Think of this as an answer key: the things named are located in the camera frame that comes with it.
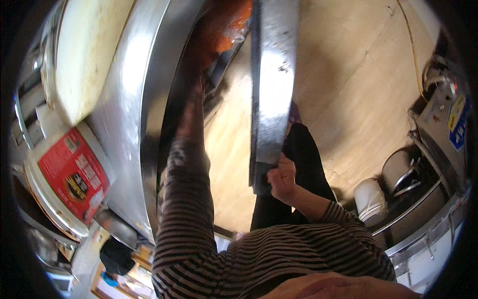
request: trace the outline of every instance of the electrical cord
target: electrical cord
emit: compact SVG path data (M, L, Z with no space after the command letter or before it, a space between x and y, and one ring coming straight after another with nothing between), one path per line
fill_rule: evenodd
M410 41L412 42L413 60L415 62L415 74L416 74L416 77L417 77L418 90L420 91L420 95L422 96L422 98L426 102L428 102L427 99L425 98L425 96L423 95L422 86L420 85L420 75L418 74L417 53L416 53L416 50L415 50L415 43L413 42L412 30L410 29L410 24L408 23L407 15L405 14L405 11L403 10L403 6L400 3L400 0L397 0L397 3L400 6L400 9L402 10L403 16L405 17L405 22L407 23L407 28L408 28L408 34L410 35Z

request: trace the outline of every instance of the striped shirt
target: striped shirt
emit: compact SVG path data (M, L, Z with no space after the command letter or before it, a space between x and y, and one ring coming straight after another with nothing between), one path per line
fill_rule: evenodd
M158 298L253 298L315 272L395 280L364 223L334 202L319 223L252 231L218 253L208 169L203 147L173 142L153 262Z

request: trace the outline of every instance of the white cutting board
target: white cutting board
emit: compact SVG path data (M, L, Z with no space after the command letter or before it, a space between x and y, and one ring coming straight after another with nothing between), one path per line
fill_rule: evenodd
M76 126L94 109L134 0L69 0L56 57L52 105Z

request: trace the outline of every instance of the shoe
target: shoe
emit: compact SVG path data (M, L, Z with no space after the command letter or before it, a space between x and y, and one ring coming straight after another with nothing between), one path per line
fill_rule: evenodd
M302 120L300 119L299 107L292 101L289 111L289 124L293 125L294 123L302 123Z

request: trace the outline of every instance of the blue object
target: blue object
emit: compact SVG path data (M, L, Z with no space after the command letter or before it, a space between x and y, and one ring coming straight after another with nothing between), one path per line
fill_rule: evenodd
M101 273L101 278L103 278L103 280L106 282L107 285L109 285L110 287L117 287L118 286L118 281L112 279L111 277L109 277L108 275L106 275L106 272L102 272Z
M463 108L463 111L461 112L460 119L458 123L456 124L456 127L453 131L450 131L450 134L448 136L448 139L450 140L451 144L455 148L456 151L459 151L462 149L462 147L465 145L465 132L466 132L466 125L467 125L467 114L470 111L470 104L469 100L465 102L465 107Z

